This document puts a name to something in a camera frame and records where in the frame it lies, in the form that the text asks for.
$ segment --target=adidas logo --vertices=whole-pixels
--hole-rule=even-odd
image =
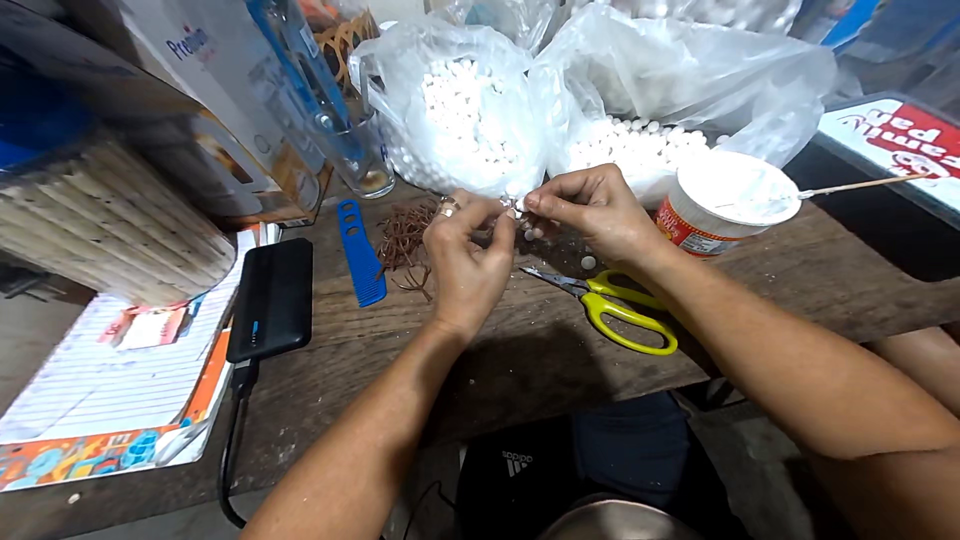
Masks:
[[[502,455],[507,458],[507,472],[510,473],[510,478],[519,474],[520,471],[526,469],[527,465],[534,461],[531,455],[514,454],[513,452],[503,452]]]

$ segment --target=hand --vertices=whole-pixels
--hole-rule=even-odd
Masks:
[[[556,176],[523,202],[540,217],[537,236],[554,233],[555,222],[569,225],[614,268],[625,270],[636,265],[638,255],[672,246],[612,163]]]
[[[450,217],[438,215],[423,233],[423,244],[437,280],[433,320],[469,342],[500,301],[514,265],[513,212],[496,199],[464,189],[453,192],[460,205]],[[493,242],[487,250],[470,234],[494,219]]]

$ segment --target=lined paper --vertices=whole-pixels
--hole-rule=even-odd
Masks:
[[[255,247],[237,234],[237,260],[204,296],[189,332],[169,345],[118,351],[97,338],[126,302],[100,294],[0,418],[0,444],[164,426],[180,415]]]

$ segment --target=scissors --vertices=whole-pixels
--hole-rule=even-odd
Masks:
[[[545,274],[536,268],[521,267],[520,270],[523,270],[531,276],[536,276],[545,282],[553,283],[559,288],[579,298],[580,303],[587,308],[587,318],[590,320],[590,323],[592,323],[593,326],[600,331],[600,333],[606,335],[614,343],[622,345],[627,349],[631,349],[639,353],[646,353],[648,355],[666,356],[677,350],[677,336],[672,330],[670,330],[670,327],[666,326],[657,319],[652,319],[646,315],[641,315],[632,309],[615,304],[603,296],[600,296],[612,296],[628,302],[636,302],[637,304],[651,307],[659,311],[666,311],[666,307],[656,298],[633,289],[610,283],[611,276],[622,275],[622,272],[604,270],[596,278],[584,281],[575,280],[573,278],[568,278],[566,276],[560,276],[557,274]],[[639,343],[635,343],[634,341],[623,337],[622,335],[611,330],[611,328],[603,322],[603,320],[600,318],[600,315],[603,313],[607,313],[610,316],[616,317],[625,323],[659,333],[666,339],[666,345],[659,349],[656,347],[647,347],[646,345],[640,345]]]

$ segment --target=clear plastic bag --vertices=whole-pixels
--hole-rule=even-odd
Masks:
[[[457,26],[489,26],[537,54],[559,0],[435,0],[430,14]]]
[[[835,74],[828,49],[790,37],[590,4],[537,56],[529,79],[554,176],[568,171],[571,141],[605,114],[730,134],[717,148],[784,166],[816,133]],[[651,169],[627,181],[651,207],[675,176]]]
[[[786,35],[803,0],[611,0],[633,17],[671,18]]]
[[[540,185],[545,168],[542,125],[534,121],[524,75],[532,61],[492,28],[458,28],[424,16],[360,43],[350,55],[349,72],[358,91],[369,82],[389,160],[407,182],[440,193],[462,187],[519,199]],[[479,122],[444,123],[462,111],[428,110],[425,86],[431,73],[452,62],[475,70],[471,118]],[[490,141],[502,144],[491,149]],[[492,156],[504,159],[494,162]]]

